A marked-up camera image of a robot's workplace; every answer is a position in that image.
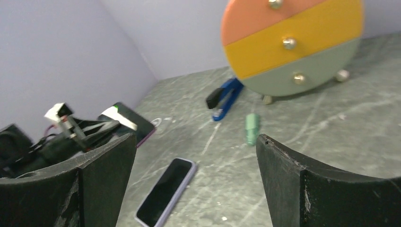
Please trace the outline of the phone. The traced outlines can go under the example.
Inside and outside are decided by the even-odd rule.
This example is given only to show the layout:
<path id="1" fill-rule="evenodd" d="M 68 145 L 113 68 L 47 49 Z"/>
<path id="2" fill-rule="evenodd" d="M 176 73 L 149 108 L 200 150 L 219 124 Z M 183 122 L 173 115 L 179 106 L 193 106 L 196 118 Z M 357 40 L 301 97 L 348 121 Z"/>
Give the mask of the phone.
<path id="1" fill-rule="evenodd" d="M 130 109 L 122 102 L 117 102 L 104 110 L 98 117 L 100 121 L 117 120 L 120 126 L 113 133 L 115 136 L 123 136 L 133 133 L 136 136 L 136 147 L 141 146 L 155 131 L 153 123 Z"/>
<path id="2" fill-rule="evenodd" d="M 135 219 L 143 227 L 162 227 L 195 175 L 197 165 L 175 158 L 154 184 L 137 209 Z"/>

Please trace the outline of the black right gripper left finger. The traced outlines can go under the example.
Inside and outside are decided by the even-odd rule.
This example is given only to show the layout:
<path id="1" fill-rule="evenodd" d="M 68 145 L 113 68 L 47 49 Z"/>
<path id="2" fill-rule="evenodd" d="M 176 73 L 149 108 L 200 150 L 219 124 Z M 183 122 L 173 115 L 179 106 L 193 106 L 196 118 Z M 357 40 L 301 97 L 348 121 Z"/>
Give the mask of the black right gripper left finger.
<path id="1" fill-rule="evenodd" d="M 50 167 L 0 181 L 3 227 L 114 227 L 136 155 L 127 134 Z"/>

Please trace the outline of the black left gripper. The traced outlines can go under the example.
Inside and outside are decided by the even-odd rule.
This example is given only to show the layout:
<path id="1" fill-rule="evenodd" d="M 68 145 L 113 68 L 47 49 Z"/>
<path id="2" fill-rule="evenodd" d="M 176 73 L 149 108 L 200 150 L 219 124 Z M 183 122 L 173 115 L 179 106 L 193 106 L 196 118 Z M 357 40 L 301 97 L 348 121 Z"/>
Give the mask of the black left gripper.
<path id="1" fill-rule="evenodd" d="M 86 153 L 98 148 L 108 143 L 120 125 L 116 120 L 90 121 L 69 117 L 61 124 L 62 133 L 47 142 L 47 156 L 70 157 L 80 151 Z"/>

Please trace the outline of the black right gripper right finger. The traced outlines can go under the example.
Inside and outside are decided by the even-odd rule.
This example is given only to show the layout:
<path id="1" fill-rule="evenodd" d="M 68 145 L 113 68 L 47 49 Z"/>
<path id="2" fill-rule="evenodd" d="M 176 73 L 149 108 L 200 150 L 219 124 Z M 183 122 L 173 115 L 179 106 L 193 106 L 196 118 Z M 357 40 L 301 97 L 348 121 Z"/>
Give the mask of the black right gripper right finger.
<path id="1" fill-rule="evenodd" d="M 256 155 L 275 227 L 398 227 L 401 179 L 348 172 L 261 134 Z"/>

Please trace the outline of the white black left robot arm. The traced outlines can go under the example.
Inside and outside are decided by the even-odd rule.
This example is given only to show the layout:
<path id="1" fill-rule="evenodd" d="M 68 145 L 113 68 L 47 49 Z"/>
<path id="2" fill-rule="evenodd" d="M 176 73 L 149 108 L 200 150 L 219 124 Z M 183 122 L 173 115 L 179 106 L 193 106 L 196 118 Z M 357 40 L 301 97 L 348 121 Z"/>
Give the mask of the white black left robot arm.
<path id="1" fill-rule="evenodd" d="M 33 143 L 16 124 L 3 128 L 0 132 L 0 176 L 17 178 L 96 149 L 106 144 L 121 126 L 116 120 L 73 120 L 83 131 L 83 139 L 66 137 L 63 132 L 47 133 Z"/>

